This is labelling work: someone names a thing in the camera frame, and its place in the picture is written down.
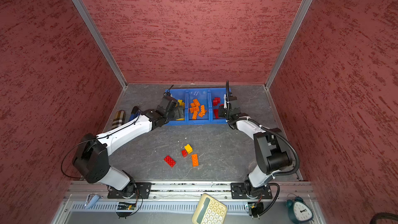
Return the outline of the red lego long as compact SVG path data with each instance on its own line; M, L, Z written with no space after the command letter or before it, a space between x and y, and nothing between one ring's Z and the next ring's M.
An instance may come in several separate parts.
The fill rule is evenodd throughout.
M220 104L220 102L221 102L220 97L215 97L215 98L212 100L212 105L213 105L213 106L218 106L218 105Z
M176 164L176 161L174 159L172 159L170 156L166 156L164 158L164 161L171 167L173 168Z

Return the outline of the red lego small bottom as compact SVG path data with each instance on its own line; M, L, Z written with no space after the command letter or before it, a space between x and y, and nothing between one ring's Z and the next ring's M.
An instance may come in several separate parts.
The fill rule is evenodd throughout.
M185 158L188 156L188 152L186 150L181 151L182 156Z

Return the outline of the red lego top long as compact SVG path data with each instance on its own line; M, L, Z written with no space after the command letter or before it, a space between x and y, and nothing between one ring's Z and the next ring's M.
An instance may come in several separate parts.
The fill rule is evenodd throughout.
M215 98L212 100L212 105L213 105L213 106L218 106L218 105L220 104L220 102L221 102L220 97L215 97Z

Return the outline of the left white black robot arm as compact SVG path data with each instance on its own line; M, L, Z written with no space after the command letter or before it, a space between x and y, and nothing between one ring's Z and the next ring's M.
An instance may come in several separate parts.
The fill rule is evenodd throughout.
M145 111L136 108L131 121L101 134L85 135L77 145L72 165L86 182L104 184L120 197L132 198L137 193L133 176L114 167L110 157L141 136L169 123L179 106L179 101L166 93L156 108Z

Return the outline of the red lego long bottom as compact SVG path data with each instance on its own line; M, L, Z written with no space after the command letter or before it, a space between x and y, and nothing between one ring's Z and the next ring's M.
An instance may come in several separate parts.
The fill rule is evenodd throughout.
M166 156L164 158L164 161L171 167L173 168L176 164L176 161L174 159L172 159L170 156Z

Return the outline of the orange lego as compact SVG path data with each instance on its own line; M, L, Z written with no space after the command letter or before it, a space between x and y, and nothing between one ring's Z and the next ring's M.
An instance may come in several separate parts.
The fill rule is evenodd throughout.
M204 117L206 113L207 113L207 110L205 108L205 105L201 105L201 111L198 113L198 116Z
M191 156L191 159L192 159L192 166L193 166L193 167L198 167L198 166L199 166L199 158L198 158L198 155L197 155L197 154L193 154L193 155Z
M198 106L189 108L190 113L199 112L200 108Z
M193 120L197 120L198 113L199 113L198 111L194 111L194 112L193 112L193 116L192 116L192 119L193 119Z
M196 106L200 107L201 106L198 99L194 99L190 105L191 105L191 107L196 107Z

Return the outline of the blue three-compartment bin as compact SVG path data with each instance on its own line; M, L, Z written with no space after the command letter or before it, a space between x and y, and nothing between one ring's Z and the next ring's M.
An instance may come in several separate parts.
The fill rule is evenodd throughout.
M167 89L165 93L182 105L168 125L226 124L219 113L219 107L224 105L225 88Z

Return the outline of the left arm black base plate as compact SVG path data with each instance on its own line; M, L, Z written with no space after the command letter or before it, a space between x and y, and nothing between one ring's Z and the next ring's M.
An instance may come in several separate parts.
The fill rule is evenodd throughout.
M108 186L108 199L148 199L152 183L129 183L123 190Z

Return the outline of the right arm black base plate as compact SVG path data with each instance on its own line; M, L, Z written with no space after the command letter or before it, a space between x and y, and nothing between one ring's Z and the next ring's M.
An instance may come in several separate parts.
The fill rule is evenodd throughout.
M243 183L231 183L232 199L270 200L273 198L269 186L252 187L248 180Z

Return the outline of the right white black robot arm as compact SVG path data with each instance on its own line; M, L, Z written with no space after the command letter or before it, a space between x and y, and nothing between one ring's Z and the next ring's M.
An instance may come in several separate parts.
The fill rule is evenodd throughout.
M224 95L218 116L224 118L232 129L246 134L254 142L257 165L248 174L242 189L244 194L254 199L274 177L284 174L284 169L293 164L291 146L287 145L277 131L264 127L242 113L237 97L230 93Z

